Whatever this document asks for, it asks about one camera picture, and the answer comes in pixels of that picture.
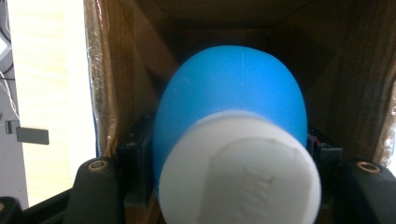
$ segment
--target wooden panel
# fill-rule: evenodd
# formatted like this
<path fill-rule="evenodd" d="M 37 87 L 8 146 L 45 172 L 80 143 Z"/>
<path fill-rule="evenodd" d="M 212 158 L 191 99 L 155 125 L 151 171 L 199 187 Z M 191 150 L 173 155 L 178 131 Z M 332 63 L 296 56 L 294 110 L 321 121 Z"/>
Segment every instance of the wooden panel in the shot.
<path fill-rule="evenodd" d="M 49 130 L 48 146 L 23 144 L 34 205 L 71 188 L 94 156 L 83 10 L 60 0 L 8 1 L 8 9 L 21 126 Z"/>
<path fill-rule="evenodd" d="M 134 6 L 134 119 L 156 110 L 170 77 L 180 65 L 181 33 L 148 0 Z"/>
<path fill-rule="evenodd" d="M 181 30 L 267 28 L 312 0 L 155 0 Z"/>
<path fill-rule="evenodd" d="M 203 49 L 220 45 L 240 45 L 259 50 L 268 48 L 268 29 L 189 30 L 182 34 L 186 60 Z"/>
<path fill-rule="evenodd" d="M 325 132 L 347 28 L 348 1 L 314 1 L 275 28 L 269 50 L 299 83 L 309 122 Z"/>
<path fill-rule="evenodd" d="M 111 156 L 115 153 L 119 134 L 118 129 L 120 127 L 115 88 L 117 80 L 113 77 L 113 66 L 116 65 L 112 64 L 111 56 L 114 52 L 112 48 L 120 49 L 120 46 L 124 43 L 111 42 L 110 39 L 114 35 L 114 38 L 120 40 L 119 36 L 123 34 L 120 33 L 120 28 L 124 24 L 117 23 L 117 21 L 124 16 L 131 17 L 132 15 L 124 15 L 120 1 L 109 4 L 106 0 L 85 0 L 84 10 L 87 27 L 90 79 L 92 83 L 93 113 L 97 127 L 97 146 L 101 155 Z M 125 28 L 126 32 L 131 29 L 126 25 Z M 132 42 L 129 38 L 130 36 L 125 36 L 125 42 Z M 129 51 L 126 49 L 123 52 L 128 52 L 125 60 L 132 60 L 132 51 L 130 49 Z M 125 77 L 124 82 L 130 83 L 131 78 Z"/>
<path fill-rule="evenodd" d="M 370 160 L 396 78 L 396 2 L 352 2 L 327 133 L 346 148 L 346 158 Z"/>
<path fill-rule="evenodd" d="M 271 52 L 302 87 L 309 121 L 372 159 L 395 78 L 396 2 L 314 1 L 276 27 Z"/>

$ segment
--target screw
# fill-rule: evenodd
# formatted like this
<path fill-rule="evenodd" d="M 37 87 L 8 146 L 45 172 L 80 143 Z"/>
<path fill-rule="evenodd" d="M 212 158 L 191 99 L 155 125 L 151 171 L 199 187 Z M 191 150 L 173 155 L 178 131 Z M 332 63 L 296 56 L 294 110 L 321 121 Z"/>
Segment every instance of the screw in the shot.
<path fill-rule="evenodd" d="M 91 171 L 99 171 L 105 169 L 106 167 L 107 167 L 106 161 L 93 161 L 88 166 L 88 169 L 90 169 Z"/>
<path fill-rule="evenodd" d="M 376 173 L 381 172 L 381 169 L 378 166 L 376 166 L 373 163 L 367 162 L 367 161 L 358 161 L 357 165 L 363 171 L 368 172 L 368 173 L 376 174 Z"/>

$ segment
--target cardboard wall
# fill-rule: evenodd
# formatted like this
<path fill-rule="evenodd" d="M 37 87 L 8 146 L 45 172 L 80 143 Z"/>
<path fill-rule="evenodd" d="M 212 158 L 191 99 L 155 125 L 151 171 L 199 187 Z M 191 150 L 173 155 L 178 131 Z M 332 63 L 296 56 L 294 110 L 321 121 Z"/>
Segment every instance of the cardboard wall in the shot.
<path fill-rule="evenodd" d="M 183 56 L 187 60 L 199 51 L 219 45 L 240 45 L 266 51 L 268 29 L 184 30 Z"/>
<path fill-rule="evenodd" d="M 394 1 L 317 0 L 269 38 L 301 85 L 309 121 L 345 159 L 375 154 L 395 76 L 395 9 Z"/>
<path fill-rule="evenodd" d="M 178 30 L 150 1 L 86 0 L 92 99 L 102 155 L 158 104 L 178 68 Z"/>

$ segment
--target cable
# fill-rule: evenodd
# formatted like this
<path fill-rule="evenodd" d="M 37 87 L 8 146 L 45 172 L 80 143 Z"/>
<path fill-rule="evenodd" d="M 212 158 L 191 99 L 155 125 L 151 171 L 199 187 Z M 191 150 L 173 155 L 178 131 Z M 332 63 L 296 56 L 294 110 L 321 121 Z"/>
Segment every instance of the cable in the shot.
<path fill-rule="evenodd" d="M 6 30 L 8 31 L 8 33 L 11 34 L 11 32 L 9 31 L 9 27 L 8 27 L 8 3 L 7 3 L 7 0 L 3 0 L 3 2 L 4 2 L 4 6 L 6 8 L 5 26 L 6 26 Z M 6 38 L 6 40 L 8 40 L 9 43 L 11 43 L 11 40 L 6 36 L 5 32 L 1 29 L 1 27 L 0 27 L 0 33 L 2 33 L 2 35 Z"/>
<path fill-rule="evenodd" d="M 9 70 L 11 70 L 11 68 L 13 68 L 14 67 L 14 63 L 6 70 L 6 71 L 4 71 L 3 72 L 3 74 L 6 74 L 7 72 L 9 72 Z M 5 80 L 15 80 L 15 78 L 2 78 L 2 79 L 5 79 Z"/>
<path fill-rule="evenodd" d="M 11 34 L 11 32 L 9 31 L 8 28 L 8 2 L 7 0 L 4 0 L 5 6 L 6 6 L 6 30 L 8 31 L 9 34 Z"/>
<path fill-rule="evenodd" d="M 0 86 L 5 90 L 8 99 L 9 99 L 9 104 L 11 105 L 11 109 L 14 112 L 15 116 L 19 119 L 20 115 L 17 112 L 17 107 L 15 105 L 14 100 L 12 100 L 12 96 L 11 96 L 11 90 L 9 89 L 8 83 L 6 81 L 6 77 L 4 76 L 4 74 L 0 71 L 0 77 L 4 80 L 4 83 L 6 86 L 4 86 L 1 82 L 0 82 Z"/>
<path fill-rule="evenodd" d="M 7 80 L 7 81 L 15 81 L 15 78 L 8 78 L 8 77 L 6 77 L 6 78 L 0 77 L 0 79 L 1 80 Z"/>

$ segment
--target white cap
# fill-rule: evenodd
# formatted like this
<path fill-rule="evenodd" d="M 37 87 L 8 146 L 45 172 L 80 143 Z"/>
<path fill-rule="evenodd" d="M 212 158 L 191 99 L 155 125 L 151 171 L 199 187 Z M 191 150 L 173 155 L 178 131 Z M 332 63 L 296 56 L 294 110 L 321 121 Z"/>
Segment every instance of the white cap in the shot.
<path fill-rule="evenodd" d="M 159 195 L 168 224 L 313 223 L 320 183 L 290 134 L 233 112 L 186 131 L 163 167 Z"/>

